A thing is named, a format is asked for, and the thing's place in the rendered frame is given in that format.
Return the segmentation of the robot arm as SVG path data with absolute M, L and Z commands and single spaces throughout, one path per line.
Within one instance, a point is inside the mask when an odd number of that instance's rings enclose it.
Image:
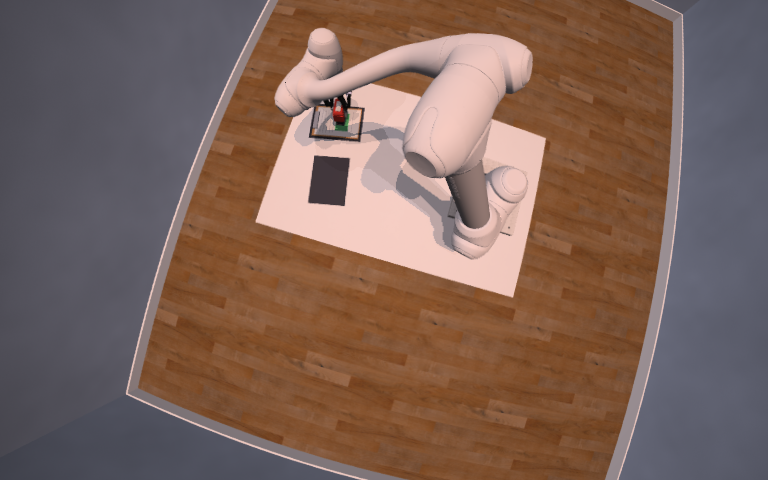
M 408 120 L 402 150 L 420 174 L 445 177 L 457 207 L 453 249 L 474 260 L 490 250 L 528 189 L 526 175 L 513 166 L 484 175 L 482 159 L 497 105 L 528 83 L 532 64 L 531 51 L 518 41 L 468 33 L 397 47 L 343 72 L 338 38 L 318 28 L 274 99 L 282 113 L 296 117 L 399 73 L 434 78 Z

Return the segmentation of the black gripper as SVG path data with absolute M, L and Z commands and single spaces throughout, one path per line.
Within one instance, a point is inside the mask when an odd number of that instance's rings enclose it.
M 349 98 L 351 97 L 351 95 L 352 95 L 352 91 L 346 93 L 347 103 L 346 103 L 346 100 L 345 100 L 343 95 L 337 97 L 338 100 L 340 100 L 340 102 L 341 102 L 341 104 L 343 106 L 345 117 L 347 117 L 347 114 L 346 114 L 347 113 L 347 109 L 350 108 Z M 326 107 L 329 106 L 332 109 L 332 112 L 333 112 L 333 109 L 334 109 L 333 99 L 330 99 L 330 102 L 329 102 L 329 100 L 324 101 L 324 104 L 325 104 Z

